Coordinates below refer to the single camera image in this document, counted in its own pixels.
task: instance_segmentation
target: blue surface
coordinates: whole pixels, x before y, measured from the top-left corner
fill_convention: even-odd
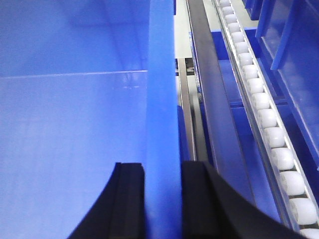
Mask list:
[[[243,168],[247,170],[256,207],[279,222],[280,218],[268,183],[259,148],[254,140],[246,112],[243,108],[230,61],[219,60],[219,65],[227,96],[232,107],[240,148],[244,157]]]
[[[237,107],[233,108],[232,112],[256,206],[264,214],[280,222],[259,148],[251,132],[245,109]]]
[[[115,162],[145,164],[147,73],[0,80],[0,238],[66,238]]]
[[[147,68],[149,0],[0,4],[0,76]]]

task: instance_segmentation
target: blue side panel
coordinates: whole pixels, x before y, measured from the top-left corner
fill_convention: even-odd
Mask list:
[[[319,69],[316,62],[319,59],[319,4],[301,0],[290,1],[290,4],[287,1],[276,3],[271,16],[276,15],[277,18],[269,18],[266,11],[262,12],[263,18],[270,19],[269,26],[265,28],[265,24],[263,28],[269,32],[277,24],[278,31],[280,29],[283,35],[277,35],[277,40],[261,37],[265,56],[263,64],[265,69],[274,69],[272,75],[286,96],[318,167],[319,104],[316,98],[319,93]],[[275,43],[275,54],[269,47],[272,42]]]
[[[147,68],[149,0],[0,3],[0,76]]]
[[[264,1],[262,10],[264,18],[258,25],[257,31],[261,32],[263,44],[273,58],[280,44],[292,3],[293,0]]]
[[[147,72],[0,78],[0,238],[65,239],[115,162],[145,165]]]
[[[146,209],[149,239],[181,238],[173,1],[151,0]]]

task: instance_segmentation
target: blue divider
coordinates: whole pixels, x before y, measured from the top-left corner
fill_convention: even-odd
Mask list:
[[[151,0],[147,94],[148,238],[181,238],[173,1]]]

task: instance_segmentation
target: blue bin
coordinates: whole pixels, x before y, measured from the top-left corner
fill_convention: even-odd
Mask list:
[[[180,236],[173,9],[1,1],[1,239],[67,238],[115,162],[144,166],[148,237]]]

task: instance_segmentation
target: white ball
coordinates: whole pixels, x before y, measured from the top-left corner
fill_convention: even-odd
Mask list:
[[[301,195],[305,192],[305,182],[299,172],[281,172],[280,179],[288,196]]]
[[[222,12],[223,14],[226,16],[226,15],[229,15],[229,14],[234,14],[234,10],[231,6],[225,6],[222,8]]]
[[[229,28],[230,33],[240,31],[240,26],[239,26],[239,23],[237,23],[237,22],[233,22],[233,23],[228,24],[228,28]]]
[[[245,41],[235,43],[237,54],[248,52],[248,44]]]
[[[267,93],[255,93],[252,95],[252,104],[257,110],[268,109],[270,107]]]
[[[266,128],[264,130],[266,140],[271,148],[279,148],[285,145],[284,131],[279,127]]]
[[[292,212],[299,225],[314,224],[318,220],[318,215],[313,202],[308,198],[289,199]]]
[[[261,93],[264,91],[264,82],[260,78],[247,80],[248,91],[250,94]]]
[[[289,170],[294,167],[294,155],[288,148],[273,148],[271,155],[279,170]]]
[[[277,125],[277,117],[273,109],[259,110],[258,120],[262,128],[270,128],[275,127]]]
[[[225,16],[225,20],[227,24],[231,24],[237,22],[237,17],[235,14],[229,14]]]
[[[219,5],[221,8],[226,7],[226,6],[230,6],[230,0],[220,0]]]
[[[315,228],[301,229],[300,233],[309,239],[319,239],[319,229],[315,229]]]
[[[243,66],[243,71],[245,73],[245,79],[258,78],[258,71],[255,65]]]
[[[233,39],[234,43],[245,41],[244,35],[241,31],[233,32],[231,34],[231,38]]]
[[[250,53],[240,53],[238,54],[239,61],[241,66],[247,66],[247,65],[252,65],[253,64],[253,57]]]

